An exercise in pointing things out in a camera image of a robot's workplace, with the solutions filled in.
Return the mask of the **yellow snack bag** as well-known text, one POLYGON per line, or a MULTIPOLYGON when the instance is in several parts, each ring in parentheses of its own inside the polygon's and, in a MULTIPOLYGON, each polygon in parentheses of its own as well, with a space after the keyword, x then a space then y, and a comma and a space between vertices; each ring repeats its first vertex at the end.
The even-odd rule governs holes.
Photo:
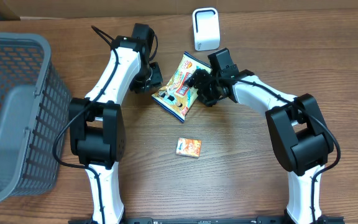
POLYGON ((197 69, 211 71, 211 67, 207 63, 185 52, 169 82, 152 94, 152 98, 163 109, 174 115, 182 123, 185 122, 187 112, 198 97, 197 89, 190 88, 185 84, 197 69))

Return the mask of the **small orange box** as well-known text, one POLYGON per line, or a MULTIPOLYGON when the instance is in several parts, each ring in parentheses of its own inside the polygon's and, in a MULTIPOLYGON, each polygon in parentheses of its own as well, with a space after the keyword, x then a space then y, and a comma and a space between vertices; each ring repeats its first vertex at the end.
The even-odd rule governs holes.
POLYGON ((176 148, 176 154, 199 158, 201 152, 201 140, 179 138, 176 148))

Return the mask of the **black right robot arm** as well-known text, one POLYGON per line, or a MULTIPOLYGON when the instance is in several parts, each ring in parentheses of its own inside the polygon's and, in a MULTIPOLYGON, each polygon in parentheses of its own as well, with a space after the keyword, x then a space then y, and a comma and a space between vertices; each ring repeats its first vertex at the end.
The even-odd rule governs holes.
POLYGON ((265 84, 250 70, 240 71, 228 49, 208 56, 211 71, 196 69, 185 84, 196 89, 198 100, 213 106, 225 98, 246 105, 267 120, 273 153, 288 172, 289 198, 284 221, 326 223, 319 206, 323 172, 337 141, 310 94, 286 94, 265 84))

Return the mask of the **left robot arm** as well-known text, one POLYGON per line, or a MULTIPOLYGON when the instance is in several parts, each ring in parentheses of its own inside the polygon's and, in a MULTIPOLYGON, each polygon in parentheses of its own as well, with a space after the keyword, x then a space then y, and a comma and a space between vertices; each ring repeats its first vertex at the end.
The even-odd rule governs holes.
POLYGON ((136 23, 131 36, 112 38, 94 28, 109 45, 110 59, 97 84, 68 108, 70 148, 90 182, 93 215, 90 223, 123 223, 119 162, 126 131, 121 105, 127 91, 144 93, 161 86, 162 74, 153 59, 158 40, 154 30, 136 23))

